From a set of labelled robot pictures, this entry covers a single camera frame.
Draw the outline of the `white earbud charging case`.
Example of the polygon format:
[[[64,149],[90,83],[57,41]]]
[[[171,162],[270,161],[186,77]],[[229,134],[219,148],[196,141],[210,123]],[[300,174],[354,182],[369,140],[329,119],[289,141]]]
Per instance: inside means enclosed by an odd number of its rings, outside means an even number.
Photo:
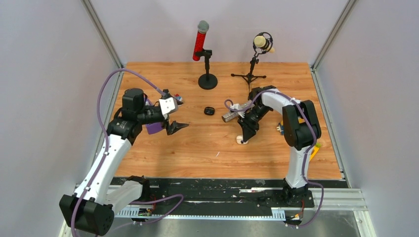
[[[237,142],[237,144],[239,144],[239,145],[244,145],[244,144],[247,144],[247,143],[248,143],[248,141],[245,141],[245,140],[244,140],[244,138],[243,138],[243,136],[242,136],[242,135],[238,135],[238,136],[236,137],[236,142]]]

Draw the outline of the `black earbud charging case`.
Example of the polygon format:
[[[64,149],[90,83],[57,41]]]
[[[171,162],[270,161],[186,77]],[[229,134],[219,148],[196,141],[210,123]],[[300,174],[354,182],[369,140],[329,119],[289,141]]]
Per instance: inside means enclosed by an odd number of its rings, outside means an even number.
[[[204,114],[208,116],[213,116],[215,114],[215,108],[213,107],[205,107]]]

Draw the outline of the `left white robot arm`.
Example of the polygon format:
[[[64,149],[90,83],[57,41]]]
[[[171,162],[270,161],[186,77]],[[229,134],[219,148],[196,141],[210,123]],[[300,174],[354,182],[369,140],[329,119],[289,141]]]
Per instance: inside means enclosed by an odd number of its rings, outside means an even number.
[[[142,89],[124,92],[122,106],[115,112],[105,130],[102,148],[82,183],[72,195],[63,195],[59,207],[72,234],[76,230],[96,236],[108,233],[115,215],[134,201],[145,204],[152,201],[150,181],[143,176],[130,176],[113,192],[109,185],[127,152],[133,146],[143,126],[155,124],[167,135],[188,126],[170,122],[169,115],[181,104],[167,89],[160,92],[158,103],[148,102]]]

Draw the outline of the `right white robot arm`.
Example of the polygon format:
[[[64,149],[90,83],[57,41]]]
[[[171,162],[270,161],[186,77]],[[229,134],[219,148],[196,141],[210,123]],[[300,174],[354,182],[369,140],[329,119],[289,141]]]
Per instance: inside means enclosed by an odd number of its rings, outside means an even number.
[[[269,111],[276,111],[282,116],[280,128],[290,147],[290,160],[279,201],[288,206],[307,204],[311,181],[306,173],[312,151],[322,135],[314,103],[287,96],[270,85],[252,89],[245,107],[230,99],[225,100],[224,105],[230,112],[238,114],[238,124],[242,128],[240,141],[243,144],[256,135],[259,121]]]

